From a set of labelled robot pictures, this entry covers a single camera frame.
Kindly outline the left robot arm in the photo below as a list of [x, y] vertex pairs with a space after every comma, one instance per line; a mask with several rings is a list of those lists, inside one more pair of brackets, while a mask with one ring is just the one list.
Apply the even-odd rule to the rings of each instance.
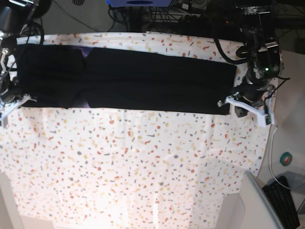
[[[233, 65], [247, 65], [242, 82], [227, 92], [218, 106], [233, 105], [238, 117], [253, 113], [266, 125], [274, 122], [271, 98], [278, 89], [271, 81], [281, 78], [283, 68], [274, 5], [273, 0], [220, 0], [210, 14], [212, 38], [221, 57]], [[242, 46], [235, 52], [236, 60], [220, 43], [225, 28], [239, 30], [236, 35]]]

